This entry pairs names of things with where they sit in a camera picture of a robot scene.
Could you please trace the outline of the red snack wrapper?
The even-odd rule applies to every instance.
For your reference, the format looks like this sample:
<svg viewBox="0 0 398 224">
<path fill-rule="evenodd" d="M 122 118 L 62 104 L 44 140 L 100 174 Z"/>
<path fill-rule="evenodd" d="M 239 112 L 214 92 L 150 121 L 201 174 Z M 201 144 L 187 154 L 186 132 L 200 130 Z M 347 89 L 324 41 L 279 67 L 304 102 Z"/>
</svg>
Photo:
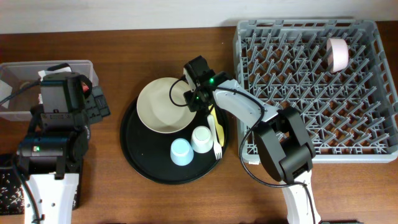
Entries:
<svg viewBox="0 0 398 224">
<path fill-rule="evenodd" d="M 88 87 L 88 85 L 86 85 L 85 83 L 82 83 L 81 85 L 84 93 L 90 92 L 90 88 Z"/>
</svg>

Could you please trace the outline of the beige bowl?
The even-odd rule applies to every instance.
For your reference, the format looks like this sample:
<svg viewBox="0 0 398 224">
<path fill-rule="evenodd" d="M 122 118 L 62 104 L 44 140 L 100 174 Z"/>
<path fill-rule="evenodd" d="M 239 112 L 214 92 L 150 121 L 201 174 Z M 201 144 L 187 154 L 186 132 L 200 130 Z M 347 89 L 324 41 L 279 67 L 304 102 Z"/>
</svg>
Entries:
<svg viewBox="0 0 398 224">
<path fill-rule="evenodd" d="M 159 78 L 146 85 L 137 99 L 137 113 L 144 125 L 162 134 L 176 133 L 187 127 L 196 113 L 185 104 L 183 94 L 190 90 L 177 78 Z"/>
</svg>

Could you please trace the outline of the pink bowl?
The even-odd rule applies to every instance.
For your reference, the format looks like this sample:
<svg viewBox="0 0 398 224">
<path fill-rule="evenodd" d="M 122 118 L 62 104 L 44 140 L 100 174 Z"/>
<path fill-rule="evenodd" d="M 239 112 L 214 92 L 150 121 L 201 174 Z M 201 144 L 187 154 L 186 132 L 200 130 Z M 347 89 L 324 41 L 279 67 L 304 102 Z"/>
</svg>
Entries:
<svg viewBox="0 0 398 224">
<path fill-rule="evenodd" d="M 349 50 L 344 39 L 328 39 L 326 43 L 326 50 L 331 50 L 330 55 L 327 57 L 328 65 L 331 66 L 330 72 L 339 72 L 348 66 Z"/>
</svg>

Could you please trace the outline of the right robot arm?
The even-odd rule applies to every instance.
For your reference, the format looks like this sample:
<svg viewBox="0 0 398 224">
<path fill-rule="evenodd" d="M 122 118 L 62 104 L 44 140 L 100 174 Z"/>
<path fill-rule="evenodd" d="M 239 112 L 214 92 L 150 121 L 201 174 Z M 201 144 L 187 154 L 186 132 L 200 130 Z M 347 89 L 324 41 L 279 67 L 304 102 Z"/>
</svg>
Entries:
<svg viewBox="0 0 398 224">
<path fill-rule="evenodd" d="M 261 101 L 226 72 L 215 73 L 202 56 L 187 62 L 183 74 L 190 87 L 184 93 L 190 111 L 214 105 L 249 127 L 245 136 L 254 137 L 260 163 L 275 182 L 264 182 L 253 173 L 249 176 L 282 189 L 288 222 L 320 223 L 311 187 L 316 152 L 299 111 Z"/>
</svg>

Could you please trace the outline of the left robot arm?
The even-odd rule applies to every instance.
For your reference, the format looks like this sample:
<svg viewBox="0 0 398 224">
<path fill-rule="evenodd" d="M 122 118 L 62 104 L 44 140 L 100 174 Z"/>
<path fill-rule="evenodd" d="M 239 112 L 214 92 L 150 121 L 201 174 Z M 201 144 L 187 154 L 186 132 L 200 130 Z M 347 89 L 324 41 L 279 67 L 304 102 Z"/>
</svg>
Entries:
<svg viewBox="0 0 398 224">
<path fill-rule="evenodd" d="M 19 143 L 13 171 L 24 196 L 25 223 L 70 223 L 88 151 L 90 126 L 111 114 L 102 89 L 62 63 L 34 82 L 41 102 Z"/>
</svg>

